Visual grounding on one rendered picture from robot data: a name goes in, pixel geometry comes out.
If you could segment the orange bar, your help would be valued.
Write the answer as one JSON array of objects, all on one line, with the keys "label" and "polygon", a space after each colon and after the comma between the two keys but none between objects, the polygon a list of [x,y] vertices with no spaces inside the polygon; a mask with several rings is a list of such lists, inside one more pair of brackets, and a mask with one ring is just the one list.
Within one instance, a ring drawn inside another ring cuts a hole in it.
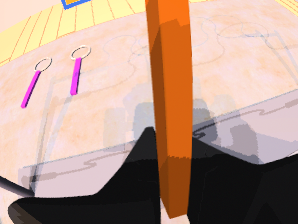
[{"label": "orange bar", "polygon": [[158,179],[168,218],[188,212],[193,83],[189,0],[145,0],[152,64]]}]

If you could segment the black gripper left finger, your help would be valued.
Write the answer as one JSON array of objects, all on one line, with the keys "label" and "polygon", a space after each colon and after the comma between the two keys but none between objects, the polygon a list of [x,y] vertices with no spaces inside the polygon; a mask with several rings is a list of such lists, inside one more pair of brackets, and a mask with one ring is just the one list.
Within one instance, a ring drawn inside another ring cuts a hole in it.
[{"label": "black gripper left finger", "polygon": [[146,128],[121,168],[89,196],[21,197],[13,224],[161,224],[156,131]]}]

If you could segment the white loop with magenta handle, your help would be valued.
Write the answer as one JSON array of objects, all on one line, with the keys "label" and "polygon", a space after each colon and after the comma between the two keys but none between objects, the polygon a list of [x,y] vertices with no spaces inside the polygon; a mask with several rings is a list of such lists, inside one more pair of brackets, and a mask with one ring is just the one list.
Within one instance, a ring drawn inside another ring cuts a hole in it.
[{"label": "white loop with magenta handle", "polygon": [[51,57],[43,57],[43,59],[37,61],[37,63],[35,64],[35,67],[33,67],[33,71],[35,71],[35,76],[33,76],[31,85],[29,85],[29,88],[27,89],[27,93],[25,93],[23,104],[20,105],[21,108],[27,108],[29,97],[31,97],[33,89],[35,89],[35,85],[37,83],[37,80],[39,80],[41,71],[44,71],[44,69],[47,69],[47,67],[48,67],[48,65],[45,65],[44,68],[41,68],[41,69],[39,69],[39,71],[36,71],[36,65],[40,64],[40,61],[47,60],[47,59],[49,59],[48,65],[51,64],[52,63]]},{"label": "white loop with magenta handle", "polygon": [[[73,57],[72,56],[72,53],[74,51],[76,51],[76,49],[82,48],[82,47],[88,48],[88,52],[86,52],[84,56]],[[80,77],[81,60],[84,59],[84,57],[88,56],[89,53],[90,53],[90,47],[89,47],[89,45],[78,45],[78,47],[74,48],[73,51],[71,52],[71,59],[74,60],[71,95],[77,95],[77,91],[78,91],[78,77]]]}]

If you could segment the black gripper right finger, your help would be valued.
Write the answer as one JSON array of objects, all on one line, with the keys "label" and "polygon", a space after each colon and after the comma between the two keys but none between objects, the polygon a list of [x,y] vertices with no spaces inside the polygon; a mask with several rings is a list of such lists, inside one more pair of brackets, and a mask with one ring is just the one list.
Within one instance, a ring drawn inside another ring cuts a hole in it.
[{"label": "black gripper right finger", "polygon": [[247,163],[192,137],[189,224],[253,224],[267,200],[298,186],[298,153]]}]

